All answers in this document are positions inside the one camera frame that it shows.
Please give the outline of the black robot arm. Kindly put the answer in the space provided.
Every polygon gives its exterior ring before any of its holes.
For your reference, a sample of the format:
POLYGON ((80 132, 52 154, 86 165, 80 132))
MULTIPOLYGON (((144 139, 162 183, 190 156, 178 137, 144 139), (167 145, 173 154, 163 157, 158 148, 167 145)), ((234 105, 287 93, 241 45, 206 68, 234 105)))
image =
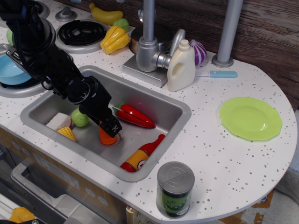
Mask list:
POLYGON ((84 77, 67 53, 56 46, 56 32, 26 0, 2 0, 0 17, 13 33, 7 55, 43 88, 78 105, 110 137, 122 129, 108 107, 111 95, 95 77, 84 77))

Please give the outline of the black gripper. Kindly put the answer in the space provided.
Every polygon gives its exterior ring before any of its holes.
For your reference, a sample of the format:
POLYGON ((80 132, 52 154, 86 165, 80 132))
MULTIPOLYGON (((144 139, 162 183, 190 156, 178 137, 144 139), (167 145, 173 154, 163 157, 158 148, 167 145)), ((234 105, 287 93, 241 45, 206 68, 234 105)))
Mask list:
POLYGON ((110 137, 114 138, 122 129, 108 107, 111 95, 95 77, 74 78, 68 83, 66 93, 68 100, 78 105, 80 112, 86 114, 110 137))

